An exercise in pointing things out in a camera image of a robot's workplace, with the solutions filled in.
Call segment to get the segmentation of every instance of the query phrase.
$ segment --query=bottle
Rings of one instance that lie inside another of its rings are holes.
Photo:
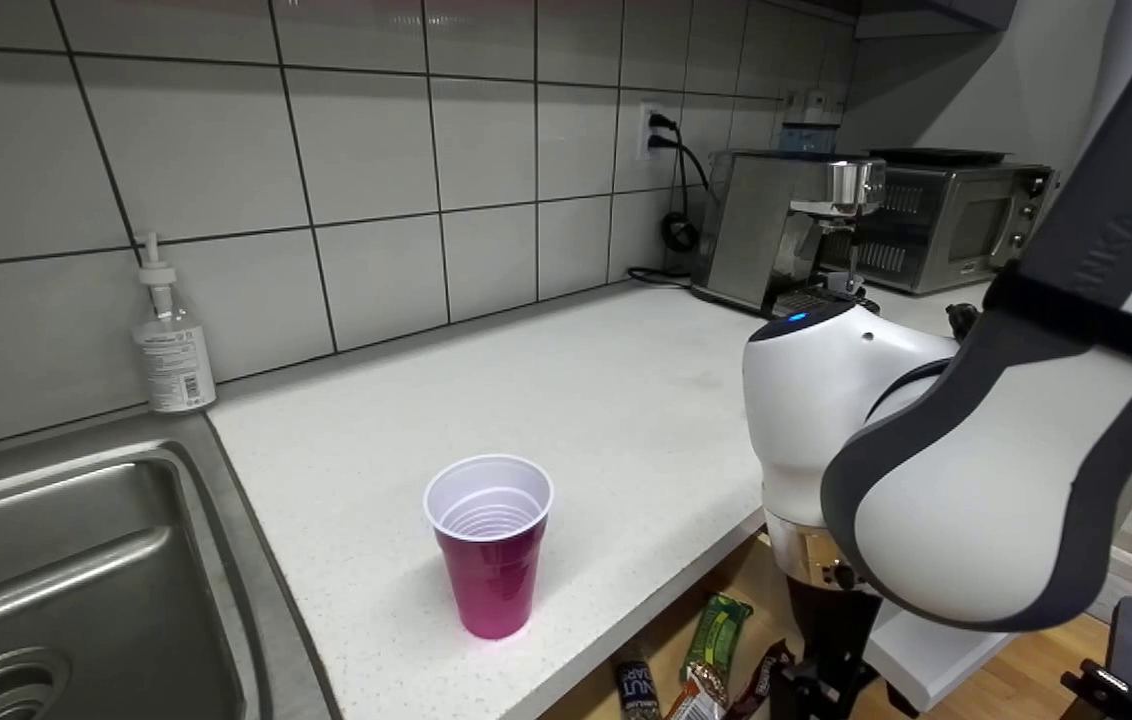
[[[160,260],[155,231],[146,235],[145,269],[136,270],[151,297],[151,314],[130,326],[145,360],[151,411],[194,411],[215,401],[202,326],[174,309],[174,269]]]

